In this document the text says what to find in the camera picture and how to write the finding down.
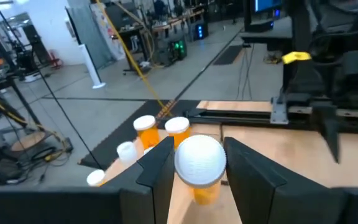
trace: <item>wooden platform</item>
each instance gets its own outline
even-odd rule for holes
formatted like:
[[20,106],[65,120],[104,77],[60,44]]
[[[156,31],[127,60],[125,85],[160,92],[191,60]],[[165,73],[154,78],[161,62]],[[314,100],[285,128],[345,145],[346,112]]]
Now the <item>wooden platform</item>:
[[[269,102],[201,101],[198,108],[211,110],[270,111]],[[193,134],[207,134],[220,139],[218,126],[196,124]],[[160,130],[161,137],[166,136]],[[321,185],[358,186],[358,134],[341,134],[341,164],[334,162],[324,141],[316,132],[282,129],[223,126],[223,137],[234,137],[264,156]],[[143,149],[138,139],[138,157]],[[112,179],[124,170],[119,161],[106,171]],[[168,223],[241,223],[234,199],[228,186],[221,187],[219,200],[207,207],[194,203],[188,186],[176,175],[173,183]]]

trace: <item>white pipe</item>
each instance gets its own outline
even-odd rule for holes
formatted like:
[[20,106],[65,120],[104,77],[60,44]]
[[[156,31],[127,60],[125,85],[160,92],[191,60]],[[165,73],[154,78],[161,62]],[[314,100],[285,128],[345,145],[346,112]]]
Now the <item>white pipe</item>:
[[93,87],[92,88],[97,89],[97,88],[104,87],[106,85],[106,83],[101,82],[101,80],[99,78],[99,75],[98,75],[98,71],[96,71],[96,69],[95,69],[95,67],[93,65],[90,53],[88,52],[88,49],[86,48],[86,45],[81,44],[79,46],[79,48],[81,50],[82,55],[84,56],[85,65],[86,65],[86,67],[88,69],[89,75],[90,75],[90,77],[92,79],[92,82],[93,82]]

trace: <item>white cap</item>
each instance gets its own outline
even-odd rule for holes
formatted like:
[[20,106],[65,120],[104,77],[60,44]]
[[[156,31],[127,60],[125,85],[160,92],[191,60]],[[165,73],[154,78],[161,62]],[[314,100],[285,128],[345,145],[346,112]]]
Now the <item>white cap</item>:
[[123,142],[117,147],[118,157],[124,164],[130,164],[137,159],[136,147],[133,142]]
[[150,152],[150,150],[152,150],[154,147],[150,147],[150,148],[148,148],[148,149],[146,149],[145,151],[144,151],[144,154],[146,155],[148,152]]
[[104,171],[103,170],[95,170],[88,175],[86,178],[86,182],[91,187],[98,187],[103,183],[104,180]]
[[212,137],[195,135],[185,139],[175,153],[175,169],[184,183],[205,188],[215,184],[224,174],[226,153]]
[[151,115],[141,116],[134,121],[136,131],[143,131],[155,125],[155,118]]
[[176,117],[165,123],[165,130],[170,134],[179,134],[185,132],[189,128],[189,125],[189,119]]

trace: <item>black mat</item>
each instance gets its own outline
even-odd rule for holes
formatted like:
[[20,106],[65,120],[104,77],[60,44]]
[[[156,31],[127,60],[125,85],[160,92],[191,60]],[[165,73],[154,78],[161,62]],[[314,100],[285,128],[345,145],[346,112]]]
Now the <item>black mat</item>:
[[[167,104],[168,100],[162,100],[163,104]],[[171,109],[171,114],[174,116],[181,116],[185,110],[195,108],[200,103],[200,100],[180,100]],[[143,115],[156,116],[160,112],[161,106],[157,100],[147,100],[139,109],[137,109],[129,118],[127,118],[115,131],[113,131],[106,139],[101,141],[93,150],[92,153],[99,162],[102,169],[107,169],[112,162],[118,158],[117,146],[124,141],[133,141],[136,138],[136,131],[133,127],[133,122],[136,118]],[[164,128],[165,123],[158,125],[159,129]],[[94,161],[92,156],[88,154],[81,161],[81,165],[97,168],[98,164]]]
[[230,65],[236,61],[243,49],[242,45],[229,46],[218,59],[215,60],[214,65]]

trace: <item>concrete floor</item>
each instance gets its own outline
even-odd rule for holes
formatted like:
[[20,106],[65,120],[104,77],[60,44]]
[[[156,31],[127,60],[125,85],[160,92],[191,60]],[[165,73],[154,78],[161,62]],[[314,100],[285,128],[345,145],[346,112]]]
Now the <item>concrete floor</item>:
[[[230,45],[242,44],[235,35],[242,24],[231,25],[230,21],[210,24],[210,36],[188,44],[188,56],[168,68],[156,68],[148,74],[148,80],[161,99],[172,99],[186,87],[201,70],[233,39]],[[247,49],[247,57],[241,57],[232,65],[211,65],[182,95],[185,100],[269,100],[277,95],[282,84],[282,65],[266,65],[263,57],[266,46],[254,45],[254,53],[249,71],[250,88],[242,88],[246,79],[247,62],[251,49]],[[83,138],[85,146],[75,130],[51,97],[42,80],[33,83],[20,83],[19,88],[48,129],[56,130],[69,137],[75,147],[70,160],[61,167],[49,167],[44,182],[40,187],[86,185],[86,176],[93,170],[79,166],[77,162],[87,155],[86,147],[92,149],[109,133],[114,131],[130,116],[144,100],[153,99],[144,83],[134,73],[122,75],[127,68],[126,60],[99,70],[99,75],[107,85],[93,90],[92,82],[83,65],[67,66],[47,79],[59,103],[71,119],[74,127]],[[26,110],[15,96],[8,90],[3,96],[29,119]],[[9,126],[6,119],[0,121],[0,128]],[[8,136],[14,141],[15,136]],[[35,185],[44,167],[36,169],[22,185]]]

